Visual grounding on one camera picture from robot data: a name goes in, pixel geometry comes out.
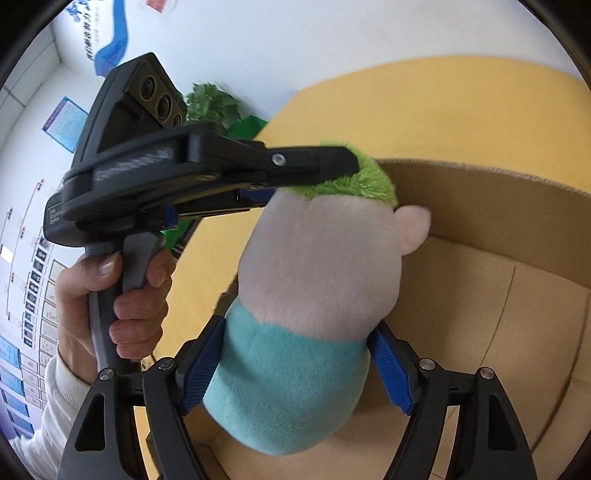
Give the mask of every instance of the green plant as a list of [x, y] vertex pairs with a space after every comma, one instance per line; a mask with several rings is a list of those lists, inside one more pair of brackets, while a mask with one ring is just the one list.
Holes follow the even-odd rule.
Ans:
[[194, 83], [193, 91], [186, 96], [187, 121], [212, 120], [220, 134], [228, 131], [240, 120], [240, 101], [220, 90], [213, 83]]

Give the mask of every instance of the fingernail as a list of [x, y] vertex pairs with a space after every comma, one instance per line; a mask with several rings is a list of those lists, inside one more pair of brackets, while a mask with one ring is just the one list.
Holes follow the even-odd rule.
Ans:
[[113, 255], [110, 255], [107, 258], [105, 258], [103, 260], [103, 263], [101, 263], [101, 265], [99, 267], [100, 274], [103, 275], [104, 277], [112, 274], [115, 270], [116, 259], [117, 259], [117, 254], [113, 254]]
[[159, 287], [166, 280], [166, 269], [160, 267], [154, 272], [154, 287]]

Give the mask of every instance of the stuffed doll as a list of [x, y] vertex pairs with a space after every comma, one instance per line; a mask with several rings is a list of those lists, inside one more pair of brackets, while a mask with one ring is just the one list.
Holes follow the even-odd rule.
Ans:
[[398, 298], [401, 257], [428, 235], [430, 212], [395, 209], [388, 176], [353, 152], [352, 177], [279, 189], [239, 263], [203, 404], [262, 453], [304, 451], [344, 425], [368, 374], [368, 335]]

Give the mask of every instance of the blue poster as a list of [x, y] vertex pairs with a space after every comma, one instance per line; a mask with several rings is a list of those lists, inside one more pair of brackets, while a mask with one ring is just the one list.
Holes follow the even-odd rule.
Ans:
[[6, 360], [13, 367], [21, 368], [21, 353], [17, 347], [0, 335], [0, 358]]
[[0, 382], [20, 396], [25, 396], [25, 386], [23, 385], [22, 380], [12, 375], [3, 367], [0, 367]]
[[12, 416], [12, 417], [13, 417], [12, 421], [14, 422], [15, 425], [19, 426], [23, 430], [26, 430], [27, 432], [35, 433], [35, 429], [33, 428], [33, 425], [31, 425], [29, 422], [27, 422], [26, 420], [23, 420], [21, 417], [17, 417], [17, 416]]
[[8, 392], [5, 392], [2, 389], [0, 389], [0, 391], [2, 391], [2, 398], [4, 399], [4, 403], [6, 403], [7, 405], [10, 405], [12, 408], [14, 408], [16, 411], [22, 413], [23, 415], [26, 415], [27, 417], [29, 416], [29, 407], [27, 407], [26, 404], [21, 402], [19, 399], [14, 398]]
[[87, 117], [88, 113], [64, 97], [43, 125], [43, 131], [68, 152], [74, 153]]

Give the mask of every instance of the camera lens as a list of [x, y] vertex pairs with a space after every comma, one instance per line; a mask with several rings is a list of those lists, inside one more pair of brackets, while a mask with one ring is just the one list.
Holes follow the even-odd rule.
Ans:
[[153, 77], [147, 77], [142, 86], [139, 88], [139, 94], [146, 101], [150, 100], [154, 96], [156, 91], [156, 80]]
[[165, 93], [164, 95], [162, 95], [162, 97], [160, 97], [160, 100], [158, 100], [158, 106], [156, 107], [156, 114], [158, 115], [158, 118], [160, 118], [161, 120], [166, 120], [168, 118], [168, 116], [170, 115], [170, 112], [172, 109], [173, 109], [172, 100], [170, 99], [170, 96], [168, 95], [168, 93]]

